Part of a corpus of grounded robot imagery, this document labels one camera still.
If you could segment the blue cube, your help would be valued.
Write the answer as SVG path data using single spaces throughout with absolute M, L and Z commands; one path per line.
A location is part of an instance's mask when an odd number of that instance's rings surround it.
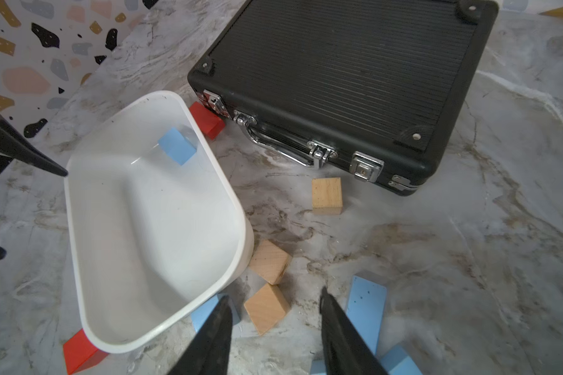
M 311 363 L 309 375 L 326 375 L 325 361 L 323 359 L 316 359 Z
M 388 375 L 422 375 L 414 360 L 400 345 L 392 347 L 379 362 Z
M 192 325 L 196 333 L 200 331 L 200 329 L 205 324 L 205 322 L 207 321 L 207 319 L 209 318 L 209 316 L 211 315 L 211 313 L 213 312 L 219 301 L 222 300 L 222 298 L 224 297 L 228 298 L 228 304 L 231 309 L 231 315 L 232 315 L 232 324 L 236 325 L 240 322 L 239 314 L 231 297 L 229 297 L 227 293 L 217 293 L 217 295 L 214 295 L 212 298 L 207 300 L 199 308 L 197 308 L 191 313 Z

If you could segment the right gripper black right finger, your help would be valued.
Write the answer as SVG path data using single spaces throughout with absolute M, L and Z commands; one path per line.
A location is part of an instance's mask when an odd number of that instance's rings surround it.
M 320 314 L 327 374 L 388 374 L 327 287 L 322 288 Z

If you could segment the white plastic tub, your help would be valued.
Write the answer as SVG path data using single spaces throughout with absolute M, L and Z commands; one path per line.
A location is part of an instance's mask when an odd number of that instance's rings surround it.
M 171 128 L 196 148 L 180 166 Z M 64 181 L 81 323 L 106 353 L 147 344 L 247 268 L 253 228 L 174 92 L 144 95 L 77 145 Z

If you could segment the blue cube isolated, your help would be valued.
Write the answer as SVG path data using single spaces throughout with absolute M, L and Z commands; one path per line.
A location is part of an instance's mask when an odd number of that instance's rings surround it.
M 171 128 L 158 141 L 162 151 L 180 166 L 196 153 L 195 146 L 177 129 Z

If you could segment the long speckled blue block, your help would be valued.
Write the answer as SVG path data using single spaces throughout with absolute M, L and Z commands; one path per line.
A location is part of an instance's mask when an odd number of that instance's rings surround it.
M 374 355 L 377 353 L 386 296 L 386 287 L 368 279 L 353 276 L 346 314 Z

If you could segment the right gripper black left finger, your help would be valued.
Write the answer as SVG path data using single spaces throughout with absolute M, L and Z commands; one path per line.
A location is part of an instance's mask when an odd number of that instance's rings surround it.
M 228 298 L 219 301 L 169 374 L 227 374 L 232 315 Z

